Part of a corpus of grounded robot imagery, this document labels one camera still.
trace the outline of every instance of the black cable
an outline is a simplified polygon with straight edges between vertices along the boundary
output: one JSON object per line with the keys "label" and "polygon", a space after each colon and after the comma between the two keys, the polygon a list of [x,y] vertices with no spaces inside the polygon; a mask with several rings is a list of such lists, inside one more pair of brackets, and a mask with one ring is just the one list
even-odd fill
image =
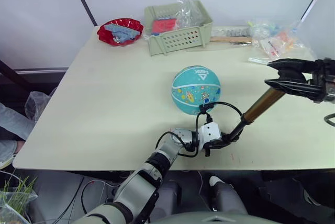
{"label": "black cable", "polygon": [[330,124],[331,126],[334,126],[335,127],[335,122],[331,121],[330,119],[331,118],[335,118],[335,113],[333,114],[329,114],[327,116],[325,116],[323,119],[326,123]]}
{"label": "black cable", "polygon": [[73,211],[73,208],[74,208],[74,204],[75,204],[75,200],[76,200],[76,199],[77,199],[77,197],[74,198],[74,202],[73,202],[72,207],[71,207],[71,211],[70,211],[70,214],[69,214],[68,224],[70,224],[71,215],[72,215],[72,211]]}
{"label": "black cable", "polygon": [[202,113],[198,113],[197,115],[197,118],[195,119],[195,139],[196,139],[196,143],[195,143],[195,153],[192,154],[192,155],[187,155],[187,154],[182,154],[182,153],[179,153],[178,155],[179,156],[183,156],[183,157],[187,157],[187,158],[194,158],[198,155],[199,153],[199,132],[198,132],[198,121],[199,121],[199,116],[201,115]]}
{"label": "black cable", "polygon": [[58,223],[58,221],[60,221],[60,219],[65,215],[65,213],[66,213],[67,210],[70,208],[70,206],[71,206],[71,204],[73,203],[73,201],[75,200],[75,198],[76,198],[76,196],[77,196],[77,194],[78,194],[78,192],[79,192],[79,189],[80,189],[80,187],[81,187],[82,184],[83,184],[83,181],[84,181],[84,177],[82,177],[82,179],[81,179],[81,181],[80,181],[80,183],[79,183],[79,186],[78,186],[77,190],[75,191],[75,194],[74,194],[74,196],[73,196],[71,202],[70,202],[69,205],[67,206],[67,208],[60,214],[60,216],[57,218],[57,220],[55,220],[52,224],[56,224],[56,223]]}
{"label": "black cable", "polygon": [[81,201],[81,204],[82,204],[82,209],[83,209],[83,211],[84,211],[85,214],[87,214],[87,211],[86,211],[86,208],[85,208],[85,206],[84,206],[83,195],[84,195],[84,191],[85,191],[85,189],[87,188],[88,185],[89,185],[89,183],[87,183],[87,184],[84,186],[84,188],[83,188],[83,190],[82,190],[82,193],[81,193],[81,196],[80,196],[80,201]]}
{"label": "black cable", "polygon": [[106,199],[108,199],[108,186],[106,186]]}
{"label": "black cable", "polygon": [[[197,118],[195,120],[195,129],[196,129],[196,151],[194,154],[192,155],[188,155],[188,154],[183,154],[183,153],[178,153],[179,156],[183,156],[183,157],[187,157],[187,158],[194,158],[198,155],[199,153],[199,138],[198,138],[198,120],[199,120],[199,116],[201,115],[202,113],[199,113],[197,115]],[[185,148],[185,150],[187,150],[187,145],[185,144],[185,142],[177,135],[175,134],[174,132],[171,132],[171,131],[167,131],[165,133],[162,134],[162,136],[158,139],[157,141],[157,144],[156,144],[156,148],[158,147],[159,143],[161,142],[162,138],[166,135],[166,134],[171,134],[173,136],[175,136],[177,138],[177,140],[183,145],[183,147]]]}
{"label": "black cable", "polygon": [[156,148],[158,147],[158,145],[159,145],[159,143],[161,142],[162,138],[163,138],[166,134],[171,134],[171,135],[175,136],[175,137],[179,140],[179,142],[183,145],[183,147],[184,147],[185,149],[187,149],[187,146],[186,146],[185,142],[184,142],[184,141],[183,141],[177,134],[175,134],[174,132],[171,132],[171,131],[166,131],[165,133],[162,134],[162,136],[159,137],[159,139],[158,139],[158,141],[157,141],[157,144],[156,144]]}
{"label": "black cable", "polygon": [[[230,108],[234,109],[239,115],[240,117],[243,116],[243,113],[234,105],[230,104],[230,103],[227,103],[227,102],[212,102],[212,103],[208,103],[204,106],[208,106],[208,105],[226,105],[226,106],[229,106]],[[243,129],[234,137],[235,140],[239,139],[241,133],[243,132]]]}
{"label": "black cable", "polygon": [[208,103],[206,105],[226,105],[229,106],[230,108],[234,109],[241,117],[243,115],[243,113],[234,105],[230,104],[230,103],[226,103],[226,102],[212,102],[212,103]]}

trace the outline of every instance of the green plastic basket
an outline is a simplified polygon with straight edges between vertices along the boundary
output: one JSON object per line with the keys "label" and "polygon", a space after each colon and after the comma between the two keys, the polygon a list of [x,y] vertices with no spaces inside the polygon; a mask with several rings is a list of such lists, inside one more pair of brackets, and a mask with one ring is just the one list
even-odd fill
{"label": "green plastic basket", "polygon": [[[149,37],[150,55],[187,49],[202,45],[205,47],[210,40],[211,27],[213,20],[199,0],[194,0],[200,11],[205,16],[205,22],[202,26],[173,30],[160,33],[158,36]],[[146,22],[146,34],[150,35],[152,23],[158,18],[172,17],[179,10],[179,4],[169,4],[162,6],[151,6],[144,9],[144,18]]]}

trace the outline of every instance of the white table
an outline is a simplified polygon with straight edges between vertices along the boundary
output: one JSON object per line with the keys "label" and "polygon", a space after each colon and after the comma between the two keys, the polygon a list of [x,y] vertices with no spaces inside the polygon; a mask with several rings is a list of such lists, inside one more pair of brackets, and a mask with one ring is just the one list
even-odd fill
{"label": "white table", "polygon": [[[134,170],[169,128],[194,129],[195,116],[171,99],[174,75],[190,65],[212,69],[222,85],[221,100],[246,111],[277,72],[248,62],[252,47],[189,49],[149,56],[143,39],[126,47],[100,42],[94,29],[61,81],[27,143],[14,160],[22,169]],[[285,95],[244,129],[238,142],[206,158],[178,157],[175,170],[321,169],[335,167],[335,128],[323,117],[334,104]],[[239,117],[229,107],[211,112],[221,131]]]}

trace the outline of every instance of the teal basketball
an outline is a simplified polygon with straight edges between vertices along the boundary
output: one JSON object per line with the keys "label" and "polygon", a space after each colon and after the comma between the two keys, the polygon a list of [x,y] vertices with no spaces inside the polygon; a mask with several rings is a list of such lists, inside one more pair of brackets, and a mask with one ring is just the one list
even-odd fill
{"label": "teal basketball", "polygon": [[218,77],[213,71],[200,65],[182,69],[172,82],[173,101],[180,110],[191,115],[200,112],[199,105],[218,101],[220,93]]}

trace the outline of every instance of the plastic bag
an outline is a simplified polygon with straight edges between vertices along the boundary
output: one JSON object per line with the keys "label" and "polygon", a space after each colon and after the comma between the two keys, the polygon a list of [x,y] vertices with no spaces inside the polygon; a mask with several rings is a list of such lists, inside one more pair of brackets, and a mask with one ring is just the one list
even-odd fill
{"label": "plastic bag", "polygon": [[284,27],[267,21],[252,24],[250,28],[252,45],[262,49],[266,55],[249,58],[249,61],[268,64],[279,58],[290,57],[287,53],[291,51],[294,51],[295,58],[306,58],[304,51],[306,47],[297,36],[297,25],[298,23],[293,23]]}
{"label": "plastic bag", "polygon": [[6,202],[8,202],[9,199],[11,199],[15,194],[16,197],[19,195],[21,198],[26,199],[26,203],[29,203],[38,197],[34,190],[31,190],[29,194],[23,192],[17,192],[16,190],[17,190],[16,187],[10,187],[7,192],[0,191],[2,199],[6,199]]}
{"label": "plastic bag", "polygon": [[205,16],[192,0],[177,0],[180,10],[176,13],[174,30],[200,26],[205,21]]}
{"label": "plastic bag", "polygon": [[37,122],[54,91],[55,89],[51,92],[50,96],[43,92],[30,92],[25,104],[25,113],[29,119]]}
{"label": "plastic bag", "polygon": [[0,224],[29,224],[29,222],[9,205],[0,206]]}

